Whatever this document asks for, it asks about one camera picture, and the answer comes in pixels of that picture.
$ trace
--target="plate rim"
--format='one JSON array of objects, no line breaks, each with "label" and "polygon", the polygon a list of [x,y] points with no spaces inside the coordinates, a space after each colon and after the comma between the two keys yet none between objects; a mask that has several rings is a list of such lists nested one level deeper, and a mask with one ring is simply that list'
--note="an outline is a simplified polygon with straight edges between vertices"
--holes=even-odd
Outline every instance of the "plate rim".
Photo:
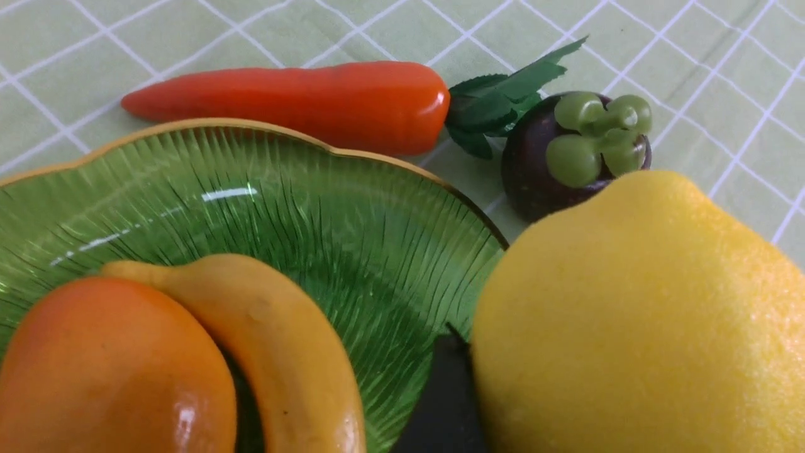
[{"label": "plate rim", "polygon": [[214,117],[192,118],[192,119],[183,119],[179,121],[159,123],[154,126],[145,127],[138,131],[124,135],[123,137],[120,137],[116,140],[108,142],[107,144],[102,145],[99,148],[95,148],[91,152],[77,159],[68,160],[66,162],[62,162],[59,164],[46,165],[40,168],[34,168],[26,172],[11,175],[9,177],[0,178],[0,189],[5,189],[6,187],[18,183],[20,181],[30,180],[36,177],[43,177],[53,173],[79,168],[85,164],[92,162],[95,159],[102,158],[107,152],[110,152],[117,148],[121,148],[129,143],[133,143],[135,141],[145,139],[147,137],[187,129],[212,128],[212,127],[239,127],[273,134],[286,135],[294,139],[299,139],[308,142],[335,156],[352,157],[363,160],[374,160],[395,166],[397,168],[402,168],[408,172],[413,172],[418,176],[428,179],[429,181],[437,184],[439,187],[446,190],[453,197],[458,199],[458,201],[461,202],[461,204],[469,208],[473,212],[473,214],[475,214],[475,216],[481,220],[481,222],[484,224],[484,227],[486,227],[489,230],[491,235],[500,244],[502,250],[505,251],[509,248],[510,244],[508,239],[506,239],[506,237],[501,232],[500,228],[498,228],[497,225],[495,225],[492,219],[486,214],[486,212],[483,211],[483,209],[480,208],[480,206],[478,206],[473,200],[471,200],[467,195],[465,195],[455,186],[448,183],[444,179],[438,177],[434,173],[428,172],[424,168],[418,167],[414,164],[406,162],[405,160],[401,160],[392,156],[386,156],[383,154],[368,151],[359,151],[356,149],[336,148],[310,135],[304,134],[299,131],[295,131],[293,129],[289,129],[287,127],[281,127],[270,123],[263,123],[259,121],[253,121],[241,118],[214,118]]}]

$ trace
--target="green glass plate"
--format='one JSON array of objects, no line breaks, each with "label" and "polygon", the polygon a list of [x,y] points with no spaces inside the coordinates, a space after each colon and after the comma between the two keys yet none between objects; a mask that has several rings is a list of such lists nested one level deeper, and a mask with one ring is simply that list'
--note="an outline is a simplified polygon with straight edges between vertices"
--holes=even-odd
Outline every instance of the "green glass plate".
[{"label": "green glass plate", "polygon": [[[372,453],[402,431],[444,324],[469,332],[506,248],[473,203],[419,168],[240,120],[153,127],[0,185],[0,357],[32,304],[107,261],[254,256],[304,288],[341,336]],[[261,451],[233,373],[238,451]]]}]

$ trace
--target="yellow banana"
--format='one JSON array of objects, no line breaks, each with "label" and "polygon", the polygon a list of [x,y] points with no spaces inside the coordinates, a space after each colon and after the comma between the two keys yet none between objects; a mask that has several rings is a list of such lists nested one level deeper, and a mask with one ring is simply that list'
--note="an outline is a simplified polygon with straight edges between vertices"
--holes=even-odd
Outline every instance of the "yellow banana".
[{"label": "yellow banana", "polygon": [[221,254],[175,267],[114,261],[101,274],[166,293],[229,351],[258,403],[266,452],[366,451],[361,397],[341,339],[281,272]]}]

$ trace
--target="tablecloth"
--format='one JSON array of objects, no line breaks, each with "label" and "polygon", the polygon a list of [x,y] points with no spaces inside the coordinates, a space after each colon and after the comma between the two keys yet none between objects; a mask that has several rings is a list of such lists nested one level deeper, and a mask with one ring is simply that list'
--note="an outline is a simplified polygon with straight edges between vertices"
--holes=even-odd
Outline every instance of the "tablecloth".
[{"label": "tablecloth", "polygon": [[[118,105],[181,73],[415,60],[448,84],[584,35],[553,93],[649,99],[654,168],[684,173],[805,268],[803,0],[0,0],[0,177],[149,124]],[[412,162],[524,228],[497,158],[444,137]]]}]

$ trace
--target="artificial carrot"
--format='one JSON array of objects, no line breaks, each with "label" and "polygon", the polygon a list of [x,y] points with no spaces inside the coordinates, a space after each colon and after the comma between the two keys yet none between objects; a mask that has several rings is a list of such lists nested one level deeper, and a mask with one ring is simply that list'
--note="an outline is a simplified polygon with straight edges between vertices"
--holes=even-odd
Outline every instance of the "artificial carrot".
[{"label": "artificial carrot", "polygon": [[436,145],[450,93],[427,66],[373,61],[193,73],[128,94],[121,104],[150,121],[252,119],[339,148],[413,155]]},{"label": "artificial carrot", "polygon": [[221,69],[174,77],[127,94],[123,109],[150,121],[243,118],[302,132],[338,148],[413,156],[433,149],[442,127],[473,155],[486,136],[505,137],[537,91],[566,71],[559,59],[584,39],[511,75],[448,88],[423,64],[370,61],[318,69]]}]

